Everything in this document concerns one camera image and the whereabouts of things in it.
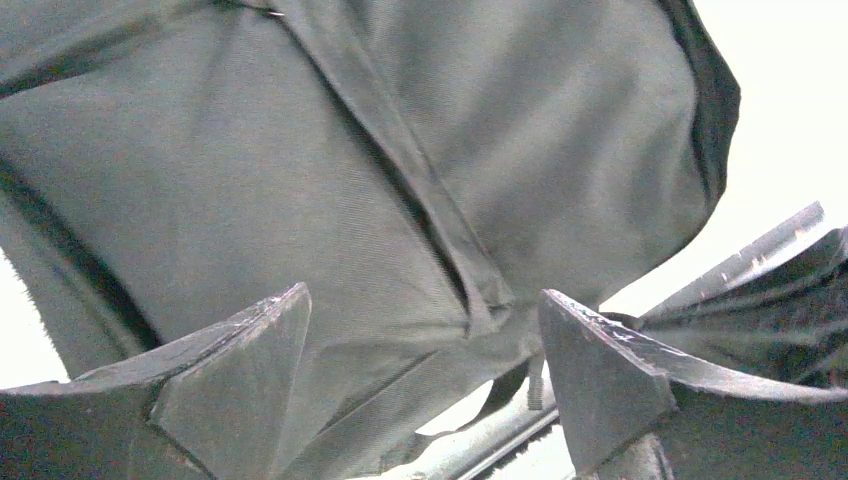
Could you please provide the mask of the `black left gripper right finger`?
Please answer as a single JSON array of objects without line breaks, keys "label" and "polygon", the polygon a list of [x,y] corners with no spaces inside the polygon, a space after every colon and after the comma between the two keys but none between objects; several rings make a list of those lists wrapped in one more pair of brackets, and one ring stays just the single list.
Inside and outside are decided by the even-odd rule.
[{"label": "black left gripper right finger", "polygon": [[845,391],[710,363],[555,290],[538,320],[578,477],[846,477]]}]

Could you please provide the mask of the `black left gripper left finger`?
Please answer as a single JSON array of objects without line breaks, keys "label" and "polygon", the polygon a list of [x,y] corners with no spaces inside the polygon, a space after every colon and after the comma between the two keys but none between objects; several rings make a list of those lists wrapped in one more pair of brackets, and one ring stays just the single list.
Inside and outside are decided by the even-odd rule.
[{"label": "black left gripper left finger", "polygon": [[269,479],[310,323],[305,284],[68,383],[1,394],[5,479]]}]

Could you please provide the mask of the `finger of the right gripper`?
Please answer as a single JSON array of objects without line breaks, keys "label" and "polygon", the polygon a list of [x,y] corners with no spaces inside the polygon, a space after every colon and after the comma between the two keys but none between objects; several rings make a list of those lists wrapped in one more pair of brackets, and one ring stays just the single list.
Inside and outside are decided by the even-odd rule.
[{"label": "finger of the right gripper", "polygon": [[847,385],[847,228],[804,207],[648,312],[607,318],[709,362]]}]

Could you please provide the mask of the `black student backpack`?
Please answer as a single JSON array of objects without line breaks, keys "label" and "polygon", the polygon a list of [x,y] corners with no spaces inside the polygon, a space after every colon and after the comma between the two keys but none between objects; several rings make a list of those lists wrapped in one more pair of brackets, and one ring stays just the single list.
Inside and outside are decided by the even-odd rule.
[{"label": "black student backpack", "polygon": [[346,479],[686,246],[739,106],[689,1],[5,1],[1,246],[68,382],[305,284],[269,479]]}]

